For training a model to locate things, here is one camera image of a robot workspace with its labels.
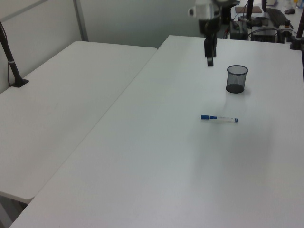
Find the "black mesh pencil cup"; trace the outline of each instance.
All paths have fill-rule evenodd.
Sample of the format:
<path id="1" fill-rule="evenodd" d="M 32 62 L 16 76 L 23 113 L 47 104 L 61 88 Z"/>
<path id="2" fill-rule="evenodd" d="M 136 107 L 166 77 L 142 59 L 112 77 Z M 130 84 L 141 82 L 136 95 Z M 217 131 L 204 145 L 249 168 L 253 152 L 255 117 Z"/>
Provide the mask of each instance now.
<path id="1" fill-rule="evenodd" d="M 240 65 L 233 65 L 227 68 L 227 86 L 226 90 L 230 93 L 239 94 L 244 91 L 247 67 Z"/>

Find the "cable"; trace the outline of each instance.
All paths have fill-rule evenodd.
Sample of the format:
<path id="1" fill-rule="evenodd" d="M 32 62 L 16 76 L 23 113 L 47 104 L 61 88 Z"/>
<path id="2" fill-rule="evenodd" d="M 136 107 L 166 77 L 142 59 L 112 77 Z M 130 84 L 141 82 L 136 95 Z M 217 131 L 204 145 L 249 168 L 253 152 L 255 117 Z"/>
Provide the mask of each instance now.
<path id="1" fill-rule="evenodd" d="M 243 9 L 241 10 L 241 12 L 244 11 L 244 13 L 245 13 L 245 7 L 246 7 L 247 5 L 248 5 L 248 1 L 247 1 L 246 5 L 243 7 Z"/>
<path id="2" fill-rule="evenodd" d="M 270 29 L 269 28 L 262 28 L 262 29 L 258 29 L 258 30 L 255 30 L 253 32 L 250 32 L 248 35 L 251 35 L 251 34 L 256 33 L 256 32 L 266 31 L 266 30 L 275 30 L 276 33 L 278 33 L 278 31 L 279 31 L 276 28 L 270 28 Z"/>
<path id="3" fill-rule="evenodd" d="M 11 85 L 10 85 L 10 64 L 8 63 L 8 83 L 9 83 L 9 86 L 11 87 Z"/>
<path id="4" fill-rule="evenodd" d="M 3 25 L 1 24 L 1 22 L 0 22 L 0 27 L 1 27 L 1 30 L 3 31 L 3 33 L 4 33 L 4 36 L 5 36 L 6 41 L 8 41 L 8 37 L 7 37 L 7 35 L 6 35 L 6 32 L 5 32 L 4 27 L 3 27 Z"/>
<path id="5" fill-rule="evenodd" d="M 4 36 L 5 36 L 5 39 L 6 39 L 6 41 L 8 41 L 8 37 L 7 37 L 7 35 L 6 35 L 6 32 L 5 32 L 5 29 L 4 29 L 4 27 L 3 27 L 3 25 L 2 25 L 2 23 L 0 22 L 0 28 L 1 28 L 1 30 L 3 31 L 3 33 L 4 33 Z M 11 87 L 11 85 L 10 85 L 10 64 L 9 64 L 9 62 L 8 62 L 8 83 L 9 83 L 9 86 Z"/>
<path id="6" fill-rule="evenodd" d="M 249 1 L 247 1 L 247 3 L 246 3 L 246 5 L 244 6 L 244 8 L 242 9 L 243 10 L 243 20 L 242 20 L 242 27 L 243 27 L 243 25 L 244 25 L 244 14 L 245 14 L 245 8 L 246 8 L 246 6 L 248 5 L 248 2 Z"/>

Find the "floor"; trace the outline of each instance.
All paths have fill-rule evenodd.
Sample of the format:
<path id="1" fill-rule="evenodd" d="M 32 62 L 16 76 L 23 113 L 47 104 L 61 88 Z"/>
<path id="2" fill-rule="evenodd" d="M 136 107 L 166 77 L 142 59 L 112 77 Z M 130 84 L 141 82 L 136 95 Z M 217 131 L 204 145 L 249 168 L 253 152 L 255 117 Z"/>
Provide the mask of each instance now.
<path id="1" fill-rule="evenodd" d="M 25 204 L 0 196 L 0 228 L 9 228 L 25 207 Z"/>

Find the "desk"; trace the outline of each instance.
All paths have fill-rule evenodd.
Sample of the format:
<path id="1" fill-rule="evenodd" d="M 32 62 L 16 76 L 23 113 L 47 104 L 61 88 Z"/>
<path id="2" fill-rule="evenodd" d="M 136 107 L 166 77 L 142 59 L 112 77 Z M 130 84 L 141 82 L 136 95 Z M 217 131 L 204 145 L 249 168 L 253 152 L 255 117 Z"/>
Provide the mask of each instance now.
<path id="1" fill-rule="evenodd" d="M 207 67 L 203 41 L 169 36 L 11 228 L 301 227 L 301 53 L 219 39 Z"/>
<path id="2" fill-rule="evenodd" d="M 241 0 L 240 4 L 237 6 L 245 6 L 247 3 L 247 0 Z M 262 9 L 262 4 L 261 4 L 261 0 L 255 0 L 254 1 L 254 5 L 259 6 Z M 231 18 L 233 19 L 236 16 L 236 11 L 235 11 L 235 7 L 234 6 L 231 8 Z M 286 7 L 284 6 L 284 0 L 278 0 L 277 4 L 275 6 L 267 6 L 267 8 L 274 8 L 274 9 L 278 9 L 281 10 L 282 13 L 284 13 L 284 11 L 286 10 Z M 294 31 L 297 32 L 298 28 L 299 28 L 299 23 L 300 23 L 300 19 L 301 19 L 301 15 L 302 15 L 302 11 L 303 9 L 298 9 L 295 8 L 295 14 L 290 14 L 290 15 L 285 15 L 285 17 L 290 20 L 290 23 L 293 25 L 294 27 Z M 242 16 L 243 14 L 238 14 L 235 20 L 238 20 L 238 17 Z M 266 17 L 269 18 L 269 15 L 265 12 L 262 11 L 262 13 L 253 13 L 252 14 L 253 17 Z"/>
<path id="3" fill-rule="evenodd" d="M 155 53 L 75 42 L 0 95 L 0 195 L 29 203 Z"/>

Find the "blue marker cap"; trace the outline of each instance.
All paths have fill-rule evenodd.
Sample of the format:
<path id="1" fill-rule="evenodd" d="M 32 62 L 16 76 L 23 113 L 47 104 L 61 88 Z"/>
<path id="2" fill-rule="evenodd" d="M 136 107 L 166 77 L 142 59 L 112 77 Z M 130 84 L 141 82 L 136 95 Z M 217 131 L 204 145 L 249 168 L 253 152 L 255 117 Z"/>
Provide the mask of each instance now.
<path id="1" fill-rule="evenodd" d="M 208 115 L 201 115 L 200 118 L 202 120 L 208 120 L 209 119 L 209 116 Z"/>

